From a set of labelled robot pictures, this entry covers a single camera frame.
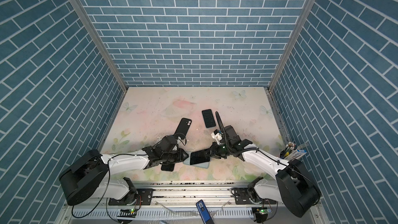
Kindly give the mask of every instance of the black smartphone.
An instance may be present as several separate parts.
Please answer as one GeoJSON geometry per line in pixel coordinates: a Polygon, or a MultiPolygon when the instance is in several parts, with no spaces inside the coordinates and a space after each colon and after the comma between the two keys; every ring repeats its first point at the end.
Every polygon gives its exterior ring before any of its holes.
{"type": "Polygon", "coordinates": [[[213,112],[211,109],[203,110],[202,111],[203,120],[205,121],[206,128],[216,127],[216,121],[213,117],[213,112]]]}

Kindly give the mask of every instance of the floral tabletop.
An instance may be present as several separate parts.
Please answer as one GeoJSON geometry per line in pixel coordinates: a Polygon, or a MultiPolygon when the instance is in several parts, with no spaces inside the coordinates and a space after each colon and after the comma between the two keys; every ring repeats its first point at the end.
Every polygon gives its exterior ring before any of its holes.
{"type": "MultiPolygon", "coordinates": [[[[126,153],[152,146],[163,136],[174,134],[181,118],[191,119],[192,125],[186,146],[179,142],[179,147],[192,152],[210,147],[216,128],[206,129],[202,117],[205,109],[218,111],[224,126],[232,125],[241,139],[247,138],[276,156],[281,151],[282,138],[263,87],[130,87],[101,153],[126,153]]],[[[123,172],[115,179],[251,181],[259,175],[271,179],[258,167],[233,156],[212,159],[208,169],[183,163],[177,163],[173,172],[161,171],[160,167],[123,172]]]]}

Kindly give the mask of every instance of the robotic arm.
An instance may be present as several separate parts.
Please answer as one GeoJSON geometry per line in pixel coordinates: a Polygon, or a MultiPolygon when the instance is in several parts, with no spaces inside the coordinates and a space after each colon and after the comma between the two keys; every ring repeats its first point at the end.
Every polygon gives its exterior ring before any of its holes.
{"type": "MultiPolygon", "coordinates": [[[[221,129],[212,135],[216,142],[207,149],[191,153],[191,162],[201,163],[211,157],[226,159],[234,156],[256,165],[276,180],[277,187],[275,183],[257,178],[248,186],[250,199],[253,202],[265,198],[284,202],[297,217],[302,217],[319,200],[320,190],[300,161],[280,159],[260,150],[251,141],[241,140],[232,126],[224,127],[218,112],[216,118],[221,129]]],[[[181,128],[187,121],[190,120],[182,119],[176,134],[165,136],[154,146],[144,147],[137,152],[110,155],[91,150],[85,153],[59,176],[68,205],[77,205],[88,198],[103,197],[112,198],[113,205],[134,203],[138,194],[132,181],[127,177],[112,180],[110,176],[160,164],[162,170],[173,171],[175,163],[188,158],[188,154],[177,144],[181,135],[185,136],[188,131],[189,124],[181,128]]]]}

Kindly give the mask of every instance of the blue brick wall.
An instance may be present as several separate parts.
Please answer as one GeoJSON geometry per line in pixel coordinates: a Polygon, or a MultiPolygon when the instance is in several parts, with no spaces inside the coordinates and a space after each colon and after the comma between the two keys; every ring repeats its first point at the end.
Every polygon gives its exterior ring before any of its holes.
{"type": "Polygon", "coordinates": [[[275,87],[332,223],[398,223],[398,0],[316,0],[275,87]]]}
{"type": "Polygon", "coordinates": [[[55,221],[121,94],[67,0],[0,0],[0,223],[55,221]]]}
{"type": "Polygon", "coordinates": [[[267,86],[305,0],[81,0],[129,86],[267,86]]]}

